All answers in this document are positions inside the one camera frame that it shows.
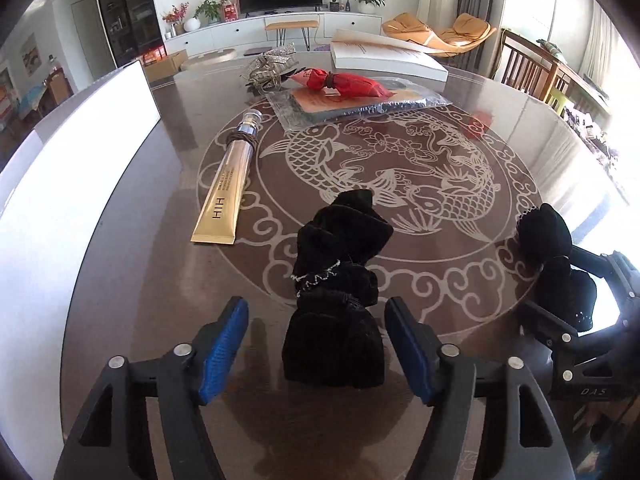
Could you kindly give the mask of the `black velvet scrunchie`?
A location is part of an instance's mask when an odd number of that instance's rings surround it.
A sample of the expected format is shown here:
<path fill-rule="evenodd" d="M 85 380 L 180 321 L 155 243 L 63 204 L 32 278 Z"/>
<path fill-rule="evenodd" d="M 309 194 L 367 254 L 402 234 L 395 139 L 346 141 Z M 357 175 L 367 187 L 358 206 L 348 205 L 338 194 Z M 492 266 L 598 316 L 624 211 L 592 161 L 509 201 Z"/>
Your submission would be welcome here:
<path fill-rule="evenodd" d="M 570 263 L 572 237 L 564 219 L 549 204 L 535 207 L 516 227 L 522 259 L 539 272 L 534 301 L 579 333 L 592 329 L 597 285 Z"/>

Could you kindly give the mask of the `black velvet pouch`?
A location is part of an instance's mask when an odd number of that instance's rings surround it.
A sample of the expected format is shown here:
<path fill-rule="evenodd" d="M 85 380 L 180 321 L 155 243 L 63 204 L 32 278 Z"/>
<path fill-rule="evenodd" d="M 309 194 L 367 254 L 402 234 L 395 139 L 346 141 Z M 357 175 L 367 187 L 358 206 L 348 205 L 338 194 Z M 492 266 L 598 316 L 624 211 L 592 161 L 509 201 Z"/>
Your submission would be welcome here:
<path fill-rule="evenodd" d="M 321 388 L 375 388 L 384 382 L 384 344 L 370 307 L 378 277 L 367 269 L 393 227 L 369 190 L 341 192 L 297 233 L 296 292 L 282 347 L 284 377 Z"/>

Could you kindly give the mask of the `gold cosmetic tube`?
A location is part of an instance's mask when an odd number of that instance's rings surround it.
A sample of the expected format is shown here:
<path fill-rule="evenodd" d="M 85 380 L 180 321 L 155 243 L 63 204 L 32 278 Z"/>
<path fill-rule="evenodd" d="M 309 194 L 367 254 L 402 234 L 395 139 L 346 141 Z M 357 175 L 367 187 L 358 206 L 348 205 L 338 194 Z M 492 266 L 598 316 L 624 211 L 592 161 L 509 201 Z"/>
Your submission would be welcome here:
<path fill-rule="evenodd" d="M 251 108 L 228 134 L 224 156 L 192 232 L 192 243 L 234 244 L 244 185 L 261 124 L 262 113 Z"/>

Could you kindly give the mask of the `wooden phone case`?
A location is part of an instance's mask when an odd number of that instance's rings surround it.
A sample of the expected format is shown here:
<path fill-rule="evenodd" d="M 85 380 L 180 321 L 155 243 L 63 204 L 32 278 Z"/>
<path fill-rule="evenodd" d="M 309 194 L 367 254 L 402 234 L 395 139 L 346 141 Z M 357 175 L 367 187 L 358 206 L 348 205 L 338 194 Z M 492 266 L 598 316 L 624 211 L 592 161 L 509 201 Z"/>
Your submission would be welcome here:
<path fill-rule="evenodd" d="M 315 92 L 308 88 L 271 91 L 266 99 L 285 130 L 299 131 L 343 117 L 367 117 L 426 110 L 450 101 L 438 92 L 407 79 L 378 77 L 376 82 L 392 92 L 390 98 L 344 98 L 335 90 Z"/>

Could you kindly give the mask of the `silver foil packet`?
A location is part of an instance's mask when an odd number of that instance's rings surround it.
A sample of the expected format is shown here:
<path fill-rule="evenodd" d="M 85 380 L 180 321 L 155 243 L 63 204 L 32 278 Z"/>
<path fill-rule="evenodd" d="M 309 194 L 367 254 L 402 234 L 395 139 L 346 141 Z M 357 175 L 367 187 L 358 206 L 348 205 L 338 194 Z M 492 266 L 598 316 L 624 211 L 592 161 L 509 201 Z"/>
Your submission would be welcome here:
<path fill-rule="evenodd" d="M 241 78 L 248 88 L 264 93 L 280 89 L 282 82 L 296 72 L 297 66 L 296 47 L 286 44 L 257 55 L 244 68 Z"/>

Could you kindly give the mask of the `red fabric bundle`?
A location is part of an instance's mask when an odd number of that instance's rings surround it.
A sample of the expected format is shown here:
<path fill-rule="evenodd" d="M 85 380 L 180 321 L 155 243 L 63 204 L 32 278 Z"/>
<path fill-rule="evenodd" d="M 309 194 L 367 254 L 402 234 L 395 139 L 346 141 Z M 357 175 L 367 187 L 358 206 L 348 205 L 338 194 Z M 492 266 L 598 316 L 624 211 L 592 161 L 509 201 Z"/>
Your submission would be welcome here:
<path fill-rule="evenodd" d="M 391 98 L 388 90 L 376 80 L 351 73 L 332 73 L 320 68 L 305 68 L 290 76 L 292 81 L 309 91 L 342 98 Z"/>

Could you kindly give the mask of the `white organizer box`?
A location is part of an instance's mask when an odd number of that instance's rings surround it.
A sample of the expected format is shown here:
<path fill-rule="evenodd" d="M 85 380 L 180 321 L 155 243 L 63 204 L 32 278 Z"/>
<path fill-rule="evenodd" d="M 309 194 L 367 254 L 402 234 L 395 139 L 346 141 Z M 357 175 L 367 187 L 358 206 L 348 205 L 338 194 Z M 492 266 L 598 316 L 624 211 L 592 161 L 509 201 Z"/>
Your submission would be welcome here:
<path fill-rule="evenodd" d="M 1 439 L 29 478 L 52 478 L 63 449 L 63 340 L 82 262 L 159 120 L 133 62 L 47 114 L 2 170 Z"/>

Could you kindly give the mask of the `cardboard box on floor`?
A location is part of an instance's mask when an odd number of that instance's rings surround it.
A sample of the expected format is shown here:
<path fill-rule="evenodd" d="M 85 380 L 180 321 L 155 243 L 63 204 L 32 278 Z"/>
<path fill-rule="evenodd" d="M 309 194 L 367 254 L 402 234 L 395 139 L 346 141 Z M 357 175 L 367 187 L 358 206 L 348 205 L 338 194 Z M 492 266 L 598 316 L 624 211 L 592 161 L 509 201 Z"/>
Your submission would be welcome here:
<path fill-rule="evenodd" d="M 146 80 L 149 84 L 161 81 L 178 74 L 181 66 L 188 60 L 188 52 L 180 50 L 166 55 L 160 61 L 143 67 Z"/>

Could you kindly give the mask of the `dining table with chairs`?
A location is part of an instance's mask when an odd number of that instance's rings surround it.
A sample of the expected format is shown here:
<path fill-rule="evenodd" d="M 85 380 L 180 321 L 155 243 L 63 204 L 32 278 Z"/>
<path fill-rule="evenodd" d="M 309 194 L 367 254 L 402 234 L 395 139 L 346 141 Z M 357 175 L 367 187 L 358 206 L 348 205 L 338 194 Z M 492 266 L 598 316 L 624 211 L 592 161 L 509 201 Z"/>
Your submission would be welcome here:
<path fill-rule="evenodd" d="M 1 70 L 1 130 L 6 130 L 17 119 L 31 114 L 43 118 L 73 95 L 72 87 L 62 67 L 55 67 L 42 84 L 36 84 L 20 98 L 9 69 Z"/>

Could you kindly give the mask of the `white tv cabinet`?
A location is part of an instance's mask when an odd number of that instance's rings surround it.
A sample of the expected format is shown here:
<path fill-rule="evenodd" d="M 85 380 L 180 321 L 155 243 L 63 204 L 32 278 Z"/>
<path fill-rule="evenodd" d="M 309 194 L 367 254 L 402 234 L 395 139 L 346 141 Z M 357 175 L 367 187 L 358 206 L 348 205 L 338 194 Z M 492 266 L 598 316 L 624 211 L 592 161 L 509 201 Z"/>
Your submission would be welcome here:
<path fill-rule="evenodd" d="M 224 49 L 242 54 L 280 44 L 295 44 L 298 50 L 309 51 L 329 44 L 339 30 L 379 35 L 382 24 L 379 15 L 354 12 L 271 14 L 211 24 L 166 39 L 164 45 L 168 54 L 185 50 L 189 58 Z"/>

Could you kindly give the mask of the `wooden bench hairpin legs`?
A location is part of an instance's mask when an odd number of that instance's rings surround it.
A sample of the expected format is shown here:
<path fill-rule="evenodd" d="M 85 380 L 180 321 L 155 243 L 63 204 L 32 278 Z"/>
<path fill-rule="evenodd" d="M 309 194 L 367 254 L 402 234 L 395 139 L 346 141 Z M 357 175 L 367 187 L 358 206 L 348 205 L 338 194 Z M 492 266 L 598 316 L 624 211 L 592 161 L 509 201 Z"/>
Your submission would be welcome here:
<path fill-rule="evenodd" d="M 265 32 L 274 32 L 276 34 L 276 47 L 284 47 L 286 44 L 286 34 L 289 30 L 300 31 L 303 42 L 307 51 L 311 50 L 311 34 L 314 29 L 317 30 L 320 25 L 319 20 L 301 20 L 301 21 L 285 21 L 271 22 L 265 24 Z"/>

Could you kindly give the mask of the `white flat box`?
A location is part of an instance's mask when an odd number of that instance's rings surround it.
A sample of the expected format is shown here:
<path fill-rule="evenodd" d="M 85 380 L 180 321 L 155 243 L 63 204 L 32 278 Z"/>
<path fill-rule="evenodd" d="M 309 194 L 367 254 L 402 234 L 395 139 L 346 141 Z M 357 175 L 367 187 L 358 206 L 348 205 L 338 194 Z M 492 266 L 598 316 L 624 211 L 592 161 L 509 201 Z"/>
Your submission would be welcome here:
<path fill-rule="evenodd" d="M 339 29 L 330 43 L 339 70 L 370 70 L 446 82 L 448 70 L 431 57 L 433 49 L 386 36 Z"/>

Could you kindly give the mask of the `orange lounge chair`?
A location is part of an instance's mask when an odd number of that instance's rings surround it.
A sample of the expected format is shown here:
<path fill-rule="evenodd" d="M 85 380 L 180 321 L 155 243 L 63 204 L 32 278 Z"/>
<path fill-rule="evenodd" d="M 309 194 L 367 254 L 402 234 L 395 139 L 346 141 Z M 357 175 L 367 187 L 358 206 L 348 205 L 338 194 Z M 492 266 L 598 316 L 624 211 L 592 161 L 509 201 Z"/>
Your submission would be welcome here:
<path fill-rule="evenodd" d="M 479 47 L 496 29 L 480 18 L 462 13 L 450 27 L 435 30 L 416 16 L 403 13 L 385 22 L 382 31 L 387 37 L 426 47 L 436 58 L 451 58 Z"/>

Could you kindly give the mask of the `green potted plant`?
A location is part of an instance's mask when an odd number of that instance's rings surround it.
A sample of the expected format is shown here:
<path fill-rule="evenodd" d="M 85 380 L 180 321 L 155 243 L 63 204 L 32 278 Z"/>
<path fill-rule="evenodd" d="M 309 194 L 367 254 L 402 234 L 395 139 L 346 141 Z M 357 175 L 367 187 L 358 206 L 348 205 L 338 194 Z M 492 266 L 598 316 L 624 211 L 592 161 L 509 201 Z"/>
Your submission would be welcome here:
<path fill-rule="evenodd" d="M 221 23 L 224 21 L 225 4 L 226 0 L 203 0 L 194 11 L 194 16 L 208 24 Z"/>

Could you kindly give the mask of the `black display cabinet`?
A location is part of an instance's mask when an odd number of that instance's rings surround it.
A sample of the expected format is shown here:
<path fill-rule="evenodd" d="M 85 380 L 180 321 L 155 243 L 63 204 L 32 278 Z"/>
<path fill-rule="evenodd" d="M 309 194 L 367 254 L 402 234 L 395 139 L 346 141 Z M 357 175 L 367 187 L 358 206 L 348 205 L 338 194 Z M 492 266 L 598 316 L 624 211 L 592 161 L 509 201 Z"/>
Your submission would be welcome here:
<path fill-rule="evenodd" d="M 117 67 L 163 47 L 153 0 L 96 0 Z"/>

